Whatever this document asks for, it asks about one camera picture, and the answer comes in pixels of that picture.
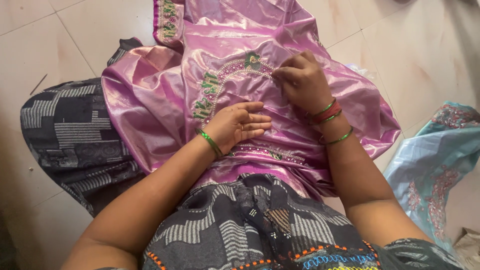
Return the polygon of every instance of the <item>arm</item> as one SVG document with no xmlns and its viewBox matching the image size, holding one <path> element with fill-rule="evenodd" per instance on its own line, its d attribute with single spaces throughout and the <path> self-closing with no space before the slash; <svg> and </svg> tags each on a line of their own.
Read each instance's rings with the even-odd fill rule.
<svg viewBox="0 0 480 270">
<path fill-rule="evenodd" d="M 261 102 L 238 103 L 220 110 L 205 133 L 222 153 L 241 140 L 264 133 L 271 118 L 249 114 Z M 215 159 L 201 135 L 182 147 L 165 164 L 118 196 L 80 236 L 62 269 L 137 268 L 137 256 L 146 248 L 160 223 Z"/>
<path fill-rule="evenodd" d="M 282 82 L 290 101 L 316 114 L 333 100 L 322 69 L 310 51 L 288 58 L 273 75 Z M 343 114 L 319 126 L 327 142 L 350 131 Z M 384 246 L 400 238 L 431 240 L 397 202 L 390 185 L 355 135 L 327 146 L 335 188 L 347 218 L 360 236 Z"/>
</svg>

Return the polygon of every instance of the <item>blouse sleeve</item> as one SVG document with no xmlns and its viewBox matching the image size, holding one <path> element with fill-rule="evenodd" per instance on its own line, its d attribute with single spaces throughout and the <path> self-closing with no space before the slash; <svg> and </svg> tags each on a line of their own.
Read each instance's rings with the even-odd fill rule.
<svg viewBox="0 0 480 270">
<path fill-rule="evenodd" d="M 375 246 L 383 269 L 393 270 L 465 270 L 457 259 L 439 246 L 425 240 L 404 238 L 385 247 Z"/>
</svg>

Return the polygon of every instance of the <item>woman's right hand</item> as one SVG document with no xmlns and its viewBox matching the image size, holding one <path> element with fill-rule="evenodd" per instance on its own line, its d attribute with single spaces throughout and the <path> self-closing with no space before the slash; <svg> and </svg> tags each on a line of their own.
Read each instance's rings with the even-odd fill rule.
<svg viewBox="0 0 480 270">
<path fill-rule="evenodd" d="M 272 76 L 293 104 L 315 115 L 333 101 L 327 79 L 311 51 L 290 56 Z"/>
</svg>

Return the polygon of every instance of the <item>hand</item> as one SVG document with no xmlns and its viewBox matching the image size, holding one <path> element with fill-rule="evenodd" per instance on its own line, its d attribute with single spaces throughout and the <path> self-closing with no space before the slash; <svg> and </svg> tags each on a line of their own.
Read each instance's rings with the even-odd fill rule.
<svg viewBox="0 0 480 270">
<path fill-rule="evenodd" d="M 273 71 L 288 99 L 310 114 L 317 114 L 333 101 L 327 79 L 311 51 L 290 56 Z"/>
<path fill-rule="evenodd" d="M 230 152 L 240 141 L 263 135 L 272 127 L 270 116 L 248 113 L 259 110 L 264 103 L 243 102 L 221 109 L 204 128 L 223 154 Z"/>
</svg>

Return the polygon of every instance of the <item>person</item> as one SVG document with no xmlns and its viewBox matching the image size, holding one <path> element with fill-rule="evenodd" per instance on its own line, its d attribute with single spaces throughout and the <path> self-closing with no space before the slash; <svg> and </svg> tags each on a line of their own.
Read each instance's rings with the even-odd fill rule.
<svg viewBox="0 0 480 270">
<path fill-rule="evenodd" d="M 308 50 L 272 76 L 311 115 L 334 100 Z M 255 101 L 223 108 L 203 132 L 228 153 L 271 127 L 270 117 L 254 113 L 262 107 Z M 270 174 L 245 173 L 189 191 L 216 159 L 200 134 L 107 205 L 62 269 L 462 269 L 408 218 L 359 140 L 345 137 L 351 129 L 343 114 L 317 128 L 336 142 L 326 151 L 346 218 Z"/>
</svg>

